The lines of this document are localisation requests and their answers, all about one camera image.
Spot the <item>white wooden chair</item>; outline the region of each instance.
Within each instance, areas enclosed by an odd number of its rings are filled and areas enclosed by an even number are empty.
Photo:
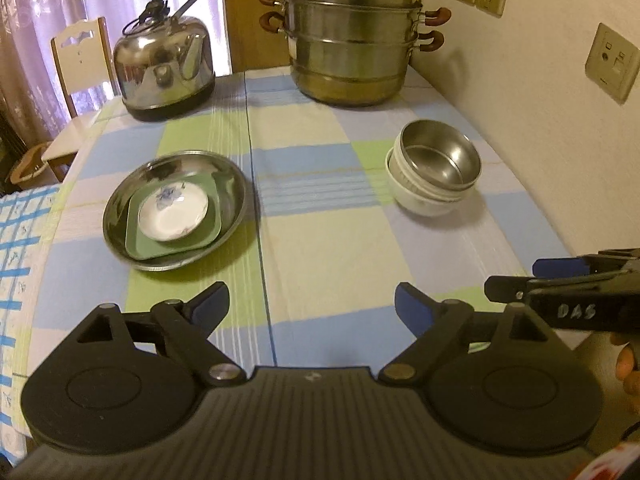
[[[109,81],[113,95],[120,94],[104,17],[80,20],[51,39],[51,51],[71,122],[53,140],[42,159],[49,162],[62,181],[59,166],[70,166],[84,133],[92,126],[96,112],[78,116],[71,94]]]

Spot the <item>green tray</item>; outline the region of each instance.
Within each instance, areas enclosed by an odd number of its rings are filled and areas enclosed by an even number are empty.
[[[158,242],[152,240],[143,234],[138,227],[138,211],[140,206],[159,186],[185,180],[200,186],[209,197],[209,208],[202,223],[196,227],[193,233],[186,235],[184,238],[171,240],[169,242]],[[127,215],[127,233],[125,238],[125,248],[127,253],[134,260],[148,260],[157,258],[158,256],[166,256],[167,254],[181,253],[191,249],[198,249],[212,243],[220,234],[222,228],[222,217],[220,216],[220,197],[218,188],[213,176],[208,173],[197,173],[189,176],[180,176],[177,178],[163,180],[160,182],[151,182],[145,184],[137,190],[131,197],[129,202],[129,213]]]

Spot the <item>tablecloth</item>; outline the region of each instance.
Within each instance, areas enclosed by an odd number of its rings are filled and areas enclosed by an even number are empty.
[[[478,192],[442,218],[409,214],[386,189],[384,155],[416,118],[457,127],[484,163]],[[104,206],[134,168],[184,149],[234,160],[257,190],[255,207],[219,251],[196,264],[130,269],[102,239]],[[509,168],[412,69],[394,99],[357,110],[303,96],[288,68],[218,78],[210,102],[164,123],[140,123],[114,100],[76,156],[44,232],[23,299],[14,399],[49,352],[106,301],[148,310],[224,280],[232,304],[211,340],[249,373],[257,364],[364,364],[376,372],[413,340],[392,307],[399,282],[495,310],[482,294],[487,276],[567,256]],[[14,426],[27,432],[16,403],[12,409]]]
[[[58,185],[29,189],[0,198],[0,452],[15,462],[25,453],[24,438],[13,428],[14,360],[20,341],[22,302],[47,213]]]

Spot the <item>purple curtain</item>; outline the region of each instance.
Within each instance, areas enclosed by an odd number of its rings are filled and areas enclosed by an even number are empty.
[[[0,0],[0,110],[29,146],[54,137],[70,117],[51,54],[50,40],[82,19],[104,16],[111,47],[122,27],[149,0]],[[169,0],[172,10],[186,0]],[[231,72],[223,0],[198,0],[187,12],[211,34],[214,68]],[[73,95],[78,113],[97,110],[111,98],[108,84]]]

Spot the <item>human hand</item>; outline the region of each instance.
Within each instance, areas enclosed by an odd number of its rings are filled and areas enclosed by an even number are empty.
[[[611,334],[613,345],[626,345],[629,337],[624,334]],[[616,378],[622,381],[622,386],[631,398],[633,412],[640,414],[640,372],[634,371],[636,360],[629,346],[625,346],[618,355],[616,363]]]

